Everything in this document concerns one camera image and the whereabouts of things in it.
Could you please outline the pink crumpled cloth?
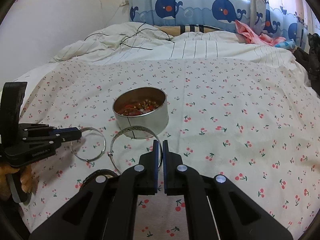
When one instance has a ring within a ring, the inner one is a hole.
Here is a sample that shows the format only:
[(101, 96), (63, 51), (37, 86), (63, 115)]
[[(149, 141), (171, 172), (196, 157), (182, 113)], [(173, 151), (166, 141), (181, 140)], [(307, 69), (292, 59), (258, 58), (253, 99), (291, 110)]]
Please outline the pink crumpled cloth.
[(267, 45), (273, 47), (276, 44), (286, 41), (286, 38), (284, 37), (272, 38), (264, 33), (257, 35), (248, 25), (238, 20), (235, 21), (235, 28), (237, 33), (242, 35), (245, 42), (248, 44)]

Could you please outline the blue whale print curtain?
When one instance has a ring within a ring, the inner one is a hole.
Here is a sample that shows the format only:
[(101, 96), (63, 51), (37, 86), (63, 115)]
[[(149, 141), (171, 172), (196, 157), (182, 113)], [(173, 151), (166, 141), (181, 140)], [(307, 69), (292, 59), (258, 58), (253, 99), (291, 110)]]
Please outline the blue whale print curtain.
[(306, 48), (319, 20), (306, 0), (129, 0), (130, 18), (149, 25), (206, 25), (236, 32), (235, 22), (257, 35), (284, 37)]

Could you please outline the black jacket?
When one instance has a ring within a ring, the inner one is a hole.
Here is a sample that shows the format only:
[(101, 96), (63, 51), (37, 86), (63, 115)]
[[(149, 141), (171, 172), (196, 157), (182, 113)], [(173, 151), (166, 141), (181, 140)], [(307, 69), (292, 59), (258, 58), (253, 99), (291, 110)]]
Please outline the black jacket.
[(308, 34), (309, 52), (297, 48), (293, 55), (308, 73), (311, 88), (319, 95), (319, 35)]

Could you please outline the white striped duvet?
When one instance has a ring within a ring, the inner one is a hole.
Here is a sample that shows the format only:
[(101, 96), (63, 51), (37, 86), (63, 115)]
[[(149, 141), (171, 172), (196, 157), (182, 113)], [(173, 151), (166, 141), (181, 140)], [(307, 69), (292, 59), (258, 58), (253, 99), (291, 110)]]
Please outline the white striped duvet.
[(97, 30), (84, 40), (65, 46), (51, 62), (79, 59), (107, 65), (135, 60), (215, 58), (239, 59), (290, 70), (301, 67), (291, 51), (247, 44), (239, 34), (218, 30), (171, 36), (155, 26), (136, 22), (114, 24)]

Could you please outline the striped beige pillow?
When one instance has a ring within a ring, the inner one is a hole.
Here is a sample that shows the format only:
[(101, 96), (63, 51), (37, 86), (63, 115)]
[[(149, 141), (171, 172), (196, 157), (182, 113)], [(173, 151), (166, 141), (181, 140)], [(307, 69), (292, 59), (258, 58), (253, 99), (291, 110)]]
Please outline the striped beige pillow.
[(155, 25), (155, 28), (158, 28), (165, 33), (171, 35), (171, 36), (179, 36), (183, 33), (189, 33), (189, 32), (195, 32), (195, 33), (209, 33), (213, 31), (218, 31), (220, 29), (206, 26), (206, 25), (179, 25), (179, 26), (157, 26)]

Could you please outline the cherry print bed sheet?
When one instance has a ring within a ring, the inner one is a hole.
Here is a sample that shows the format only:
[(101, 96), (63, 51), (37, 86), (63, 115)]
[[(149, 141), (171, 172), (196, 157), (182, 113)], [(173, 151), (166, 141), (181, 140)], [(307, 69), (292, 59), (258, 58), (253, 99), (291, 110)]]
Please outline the cherry print bed sheet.
[(136, 61), (96, 66), (54, 63), (26, 94), (21, 122), (94, 127), (106, 153), (88, 163), (68, 145), (33, 165), (22, 219), (35, 230), (98, 169), (119, 129), (112, 106), (121, 94), (156, 87), (167, 95), (169, 123), (160, 133), (172, 152), (208, 177), (227, 176), (298, 239), (319, 210), (319, 98), (302, 68), (236, 59)]

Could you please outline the round silver metal tin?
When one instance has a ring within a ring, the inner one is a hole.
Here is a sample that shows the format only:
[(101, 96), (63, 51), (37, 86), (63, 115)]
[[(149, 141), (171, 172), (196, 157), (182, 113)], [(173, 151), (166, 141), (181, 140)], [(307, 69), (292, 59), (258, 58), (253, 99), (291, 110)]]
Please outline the round silver metal tin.
[(120, 129), (144, 126), (158, 135), (169, 123), (167, 95), (153, 87), (136, 88), (122, 94), (115, 100), (113, 112)]

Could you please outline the silver bangle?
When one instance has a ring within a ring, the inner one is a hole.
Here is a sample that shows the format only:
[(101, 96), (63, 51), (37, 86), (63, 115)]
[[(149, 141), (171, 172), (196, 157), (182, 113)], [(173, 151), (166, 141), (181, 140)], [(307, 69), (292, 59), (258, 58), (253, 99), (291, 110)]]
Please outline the silver bangle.
[(159, 150), (157, 167), (160, 170), (163, 164), (162, 146), (152, 146), (152, 142), (160, 143), (156, 132), (144, 126), (131, 126), (118, 129), (112, 134), (107, 156), (113, 166), (113, 171), (121, 175), (122, 172), (138, 163), (138, 158), (145, 152)]
[(81, 161), (94, 162), (106, 153), (104, 134), (93, 127), (80, 129), (81, 138), (70, 142), (71, 153)]

